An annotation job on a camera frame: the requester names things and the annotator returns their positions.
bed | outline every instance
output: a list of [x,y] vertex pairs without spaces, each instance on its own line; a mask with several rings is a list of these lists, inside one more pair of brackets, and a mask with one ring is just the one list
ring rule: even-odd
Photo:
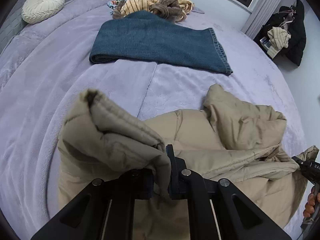
[[[58,212],[58,134],[79,92],[97,88],[141,120],[181,108],[200,109],[219,83],[241,100],[272,105],[287,118],[290,156],[307,148],[292,94],[277,66],[245,34],[213,15],[191,12],[184,27],[212,27],[234,73],[133,60],[91,65],[107,0],[70,0],[55,16],[27,25],[0,55],[0,209],[21,240]],[[303,203],[285,231],[297,239]]]

pleated round pillow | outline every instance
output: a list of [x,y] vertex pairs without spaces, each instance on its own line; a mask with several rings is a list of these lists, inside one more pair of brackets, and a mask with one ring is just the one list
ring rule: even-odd
[[27,23],[42,22],[58,13],[65,0],[26,0],[21,17]]

curtain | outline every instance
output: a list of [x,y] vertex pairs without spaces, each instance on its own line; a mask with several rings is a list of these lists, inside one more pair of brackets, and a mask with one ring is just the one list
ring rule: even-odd
[[242,28],[251,39],[254,39],[262,26],[269,20],[281,0],[259,0],[252,14]]

black jacket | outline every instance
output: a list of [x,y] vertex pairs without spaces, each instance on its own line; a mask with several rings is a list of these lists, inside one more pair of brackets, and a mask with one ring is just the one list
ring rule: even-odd
[[[294,22],[290,23],[288,27],[288,32],[291,34],[289,39],[288,47],[283,48],[279,53],[281,55],[286,55],[286,57],[300,66],[301,59],[303,56],[303,50],[306,46],[306,30],[304,27],[304,6],[300,0],[297,0],[297,6],[292,7],[296,13],[293,15]],[[282,6],[279,9],[281,11],[290,10],[289,7]],[[254,41],[260,45],[260,39],[263,37],[268,37],[267,32],[272,29],[272,27],[278,27],[283,22],[283,17],[286,18],[288,13],[277,13],[273,14],[268,22],[262,27]]]

khaki puffer jacket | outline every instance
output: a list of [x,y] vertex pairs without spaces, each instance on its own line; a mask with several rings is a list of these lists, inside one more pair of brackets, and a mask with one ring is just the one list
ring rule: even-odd
[[[166,195],[170,161],[165,145],[206,179],[230,179],[284,227],[297,210],[307,180],[281,148],[286,119],[271,106],[240,101],[218,85],[204,110],[177,110],[144,122],[97,90],[82,92],[59,135],[59,206],[95,178],[111,180],[130,169],[151,168],[161,197],[136,201],[133,239],[189,239],[187,201]],[[318,149],[298,155],[315,160]]]

